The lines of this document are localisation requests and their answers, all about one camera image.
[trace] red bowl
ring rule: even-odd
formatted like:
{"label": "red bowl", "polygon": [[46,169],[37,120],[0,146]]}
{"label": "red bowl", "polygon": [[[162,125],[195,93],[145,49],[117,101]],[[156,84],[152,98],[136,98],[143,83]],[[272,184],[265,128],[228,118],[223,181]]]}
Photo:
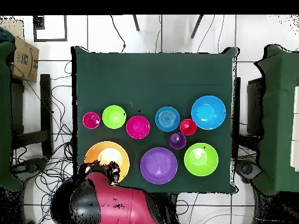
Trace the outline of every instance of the red bowl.
{"label": "red bowl", "polygon": [[195,122],[190,118],[186,118],[180,123],[180,131],[186,136],[194,134],[196,132],[196,128],[197,126]]}

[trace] light blue bowl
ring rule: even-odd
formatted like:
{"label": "light blue bowl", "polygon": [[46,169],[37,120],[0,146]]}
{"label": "light blue bowl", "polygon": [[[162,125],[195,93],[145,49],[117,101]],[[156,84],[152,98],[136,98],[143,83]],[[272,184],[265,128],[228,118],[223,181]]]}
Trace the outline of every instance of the light blue bowl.
{"label": "light blue bowl", "polygon": [[173,107],[163,107],[157,111],[155,122],[161,131],[173,131],[180,124],[180,114]]}
{"label": "light blue bowl", "polygon": [[204,130],[213,130],[219,127],[227,114],[225,106],[215,96],[203,96],[195,101],[191,110],[192,120]]}

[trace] yellow bowl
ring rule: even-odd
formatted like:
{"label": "yellow bowl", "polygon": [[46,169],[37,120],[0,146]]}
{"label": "yellow bowl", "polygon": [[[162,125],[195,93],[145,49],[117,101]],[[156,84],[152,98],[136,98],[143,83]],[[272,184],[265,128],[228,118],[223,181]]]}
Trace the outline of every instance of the yellow bowl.
{"label": "yellow bowl", "polygon": [[87,151],[84,162],[89,163],[94,160],[100,161],[100,164],[109,164],[111,161],[116,162],[120,168],[119,182],[125,178],[130,168],[127,152],[115,142],[104,141],[94,144]]}

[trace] bowl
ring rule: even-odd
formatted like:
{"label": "bowl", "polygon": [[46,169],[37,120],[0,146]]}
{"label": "bowl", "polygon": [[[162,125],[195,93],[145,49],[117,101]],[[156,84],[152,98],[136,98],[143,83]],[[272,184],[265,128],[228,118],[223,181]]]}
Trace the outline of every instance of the bowl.
{"label": "bowl", "polygon": [[173,133],[169,139],[169,144],[174,149],[182,149],[186,145],[186,137],[180,132]]}
{"label": "bowl", "polygon": [[191,118],[187,118],[180,123],[180,131],[186,136],[190,136],[196,132],[197,125]]}
{"label": "bowl", "polygon": [[142,176],[152,184],[165,184],[173,179],[178,169],[175,155],[161,147],[147,151],[140,161]]}
{"label": "bowl", "polygon": [[102,115],[103,123],[110,129],[118,129],[126,122],[126,112],[116,105],[107,107]]}
{"label": "bowl", "polygon": [[162,107],[156,113],[155,122],[161,131],[173,131],[180,124],[180,114],[173,107]]}
{"label": "bowl", "polygon": [[150,129],[150,123],[143,116],[131,117],[126,125],[128,135],[134,139],[145,138],[150,132]]}
{"label": "bowl", "polygon": [[223,123],[226,109],[224,103],[219,98],[203,96],[193,104],[191,116],[199,128],[213,130]]}
{"label": "bowl", "polygon": [[218,154],[211,145],[196,143],[187,149],[184,164],[191,174],[208,176],[217,168]]}
{"label": "bowl", "polygon": [[86,153],[85,163],[100,161],[100,164],[116,162],[120,168],[119,181],[121,182],[128,173],[130,161],[127,152],[119,144],[110,141],[103,141],[94,144]]}
{"label": "bowl", "polygon": [[100,116],[90,111],[83,116],[82,122],[87,129],[95,129],[100,124]]}

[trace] white tile floor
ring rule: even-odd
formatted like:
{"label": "white tile floor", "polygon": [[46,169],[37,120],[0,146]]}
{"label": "white tile floor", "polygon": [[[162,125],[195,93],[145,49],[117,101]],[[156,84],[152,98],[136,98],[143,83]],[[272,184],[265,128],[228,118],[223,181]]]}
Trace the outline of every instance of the white tile floor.
{"label": "white tile floor", "polygon": [[[25,40],[39,48],[39,74],[50,74],[55,79],[68,76],[64,67],[71,60],[71,46],[81,46],[93,52],[120,52],[123,43],[112,25],[110,16],[67,16],[67,37],[65,42],[42,42],[35,43],[33,39],[33,17],[15,16],[16,19],[24,21]],[[196,53],[198,48],[201,53],[218,53],[227,47],[240,48],[237,59],[237,76],[241,77],[241,116],[240,122],[247,123],[247,92],[246,87],[249,80],[261,76],[253,62],[262,59],[263,48],[268,44],[280,44],[288,50],[299,47],[298,22],[294,17],[283,15],[205,15],[197,30],[194,39],[191,33],[198,15],[163,15],[163,52],[164,53]],[[140,31],[135,29],[131,15],[114,16],[114,23],[120,35],[126,42],[125,53],[154,53],[156,48],[157,34],[160,30],[159,15],[137,15]],[[51,17],[45,17],[46,29],[37,31],[38,38],[47,39],[62,38],[63,18],[58,17],[55,23]],[[157,42],[157,52],[161,51],[161,33]],[[71,71],[71,63],[66,67]],[[25,84],[23,122],[25,131],[40,129],[40,103],[33,94],[31,88]],[[58,85],[71,85],[71,78],[61,78],[51,81],[52,88]],[[31,83],[33,89],[39,95],[39,83]],[[72,130],[72,106],[71,88],[57,87],[53,95],[65,104],[65,115],[63,122]],[[59,119],[58,108],[53,105],[54,118]],[[241,132],[246,133],[246,125],[240,125]],[[58,127],[53,122],[53,133],[56,134]],[[70,136],[64,135],[65,141]],[[59,136],[54,147],[62,144]],[[28,146],[28,152],[23,155],[25,159],[41,156],[40,145]],[[59,150],[54,157],[63,156]],[[251,224],[254,199],[250,185],[244,184],[238,175],[234,177],[234,184],[238,192],[233,195],[227,194],[179,194],[177,211],[181,224],[189,224],[192,206],[194,209],[190,224]],[[42,190],[49,192],[45,185],[37,180],[37,185]],[[42,192],[31,179],[25,192],[25,214],[28,219],[36,222],[43,216],[40,206]],[[42,224],[54,224],[51,220],[44,220]]]}

